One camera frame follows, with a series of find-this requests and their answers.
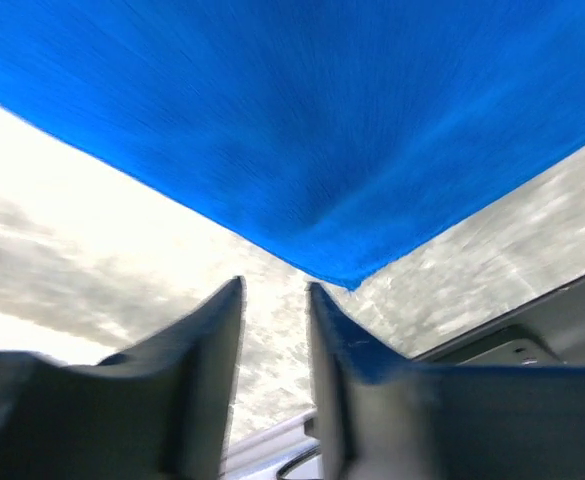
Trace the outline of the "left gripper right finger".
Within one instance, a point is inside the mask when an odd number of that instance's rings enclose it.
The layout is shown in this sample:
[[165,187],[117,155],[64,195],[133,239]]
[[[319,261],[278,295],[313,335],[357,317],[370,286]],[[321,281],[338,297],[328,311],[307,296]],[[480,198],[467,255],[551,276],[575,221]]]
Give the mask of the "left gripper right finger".
[[585,479],[585,368],[407,359],[308,288],[327,479]]

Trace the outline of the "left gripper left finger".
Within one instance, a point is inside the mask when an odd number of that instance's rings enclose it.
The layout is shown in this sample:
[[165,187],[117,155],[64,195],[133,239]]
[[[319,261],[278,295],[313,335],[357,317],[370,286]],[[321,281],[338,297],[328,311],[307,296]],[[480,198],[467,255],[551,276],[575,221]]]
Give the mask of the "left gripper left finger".
[[244,284],[94,366],[0,352],[0,479],[215,479]]

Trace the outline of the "blue towel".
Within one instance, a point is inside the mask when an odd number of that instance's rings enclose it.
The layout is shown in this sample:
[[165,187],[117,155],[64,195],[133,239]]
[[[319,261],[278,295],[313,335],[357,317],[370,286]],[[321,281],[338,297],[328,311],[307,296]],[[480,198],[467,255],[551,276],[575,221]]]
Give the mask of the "blue towel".
[[585,145],[585,1],[0,1],[0,106],[352,289]]

